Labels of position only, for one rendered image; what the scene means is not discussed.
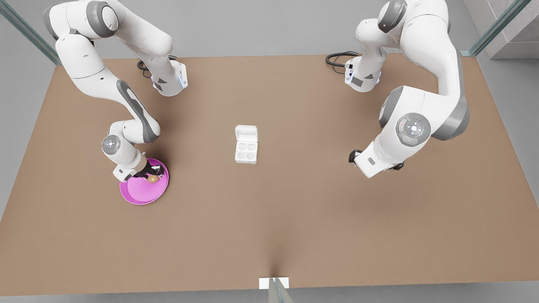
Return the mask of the white egg box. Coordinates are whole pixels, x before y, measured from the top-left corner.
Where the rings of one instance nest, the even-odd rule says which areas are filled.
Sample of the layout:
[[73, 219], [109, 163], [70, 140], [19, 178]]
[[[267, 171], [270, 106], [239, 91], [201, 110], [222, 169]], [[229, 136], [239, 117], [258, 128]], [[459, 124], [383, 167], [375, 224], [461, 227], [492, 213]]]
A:
[[237, 125], [235, 127], [237, 144], [235, 162], [244, 164], [257, 163], [258, 131], [256, 126]]

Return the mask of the pink round plate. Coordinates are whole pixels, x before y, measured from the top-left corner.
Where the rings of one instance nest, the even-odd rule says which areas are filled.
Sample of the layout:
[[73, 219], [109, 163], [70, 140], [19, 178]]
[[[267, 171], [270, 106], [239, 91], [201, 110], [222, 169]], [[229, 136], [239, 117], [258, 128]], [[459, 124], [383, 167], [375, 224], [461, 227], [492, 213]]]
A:
[[169, 172], [167, 167], [156, 159], [149, 158], [148, 161], [151, 165], [161, 165], [164, 169], [163, 175], [160, 175], [156, 182], [150, 183], [142, 177], [131, 177], [126, 182], [119, 183], [120, 194], [133, 205], [147, 205], [156, 201], [168, 187]]

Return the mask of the silver frame post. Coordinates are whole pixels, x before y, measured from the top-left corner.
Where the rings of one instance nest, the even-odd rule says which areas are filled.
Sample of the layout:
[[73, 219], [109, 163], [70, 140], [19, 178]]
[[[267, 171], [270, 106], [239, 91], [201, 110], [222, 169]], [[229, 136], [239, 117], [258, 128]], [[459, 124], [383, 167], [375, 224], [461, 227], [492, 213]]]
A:
[[461, 54], [489, 59], [539, 58], [539, 0], [464, 0], [479, 38]]
[[5, 0], [0, 0], [0, 14], [9, 21], [23, 36], [38, 48], [54, 65], [61, 66], [56, 50], [31, 27], [19, 13], [17, 13]]
[[288, 293], [288, 277], [259, 278], [259, 289], [268, 290], [268, 303], [294, 303]]

